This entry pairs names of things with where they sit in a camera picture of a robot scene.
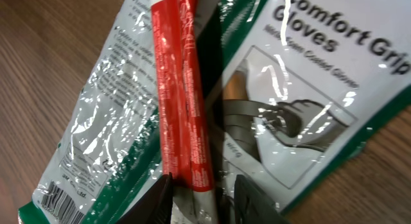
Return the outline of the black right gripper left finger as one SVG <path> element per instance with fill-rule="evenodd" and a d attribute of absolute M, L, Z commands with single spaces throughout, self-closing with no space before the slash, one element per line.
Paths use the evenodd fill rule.
<path fill-rule="evenodd" d="M 156 183 L 122 216 L 117 224 L 170 224 L 173 207 L 172 174 Z"/>

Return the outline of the green 3M gloves package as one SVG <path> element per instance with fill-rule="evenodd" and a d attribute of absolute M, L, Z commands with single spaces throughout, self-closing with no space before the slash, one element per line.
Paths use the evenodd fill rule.
<path fill-rule="evenodd" d="M 237 175 L 283 214 L 410 103 L 410 0 L 197 0 L 214 187 L 171 223 L 235 223 Z M 20 223 L 116 223 L 163 176 L 150 0 L 125 0 Z"/>

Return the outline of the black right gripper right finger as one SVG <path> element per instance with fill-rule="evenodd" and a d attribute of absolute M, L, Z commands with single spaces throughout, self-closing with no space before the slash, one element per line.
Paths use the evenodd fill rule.
<path fill-rule="evenodd" d="M 289 224 L 275 209 L 275 202 L 245 175 L 236 176 L 234 210 L 236 224 Z"/>

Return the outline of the red snack packet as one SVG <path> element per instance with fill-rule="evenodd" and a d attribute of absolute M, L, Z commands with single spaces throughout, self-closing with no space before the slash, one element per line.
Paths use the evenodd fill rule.
<path fill-rule="evenodd" d="M 162 166 L 177 185 L 214 187 L 194 31 L 197 0 L 150 0 Z"/>

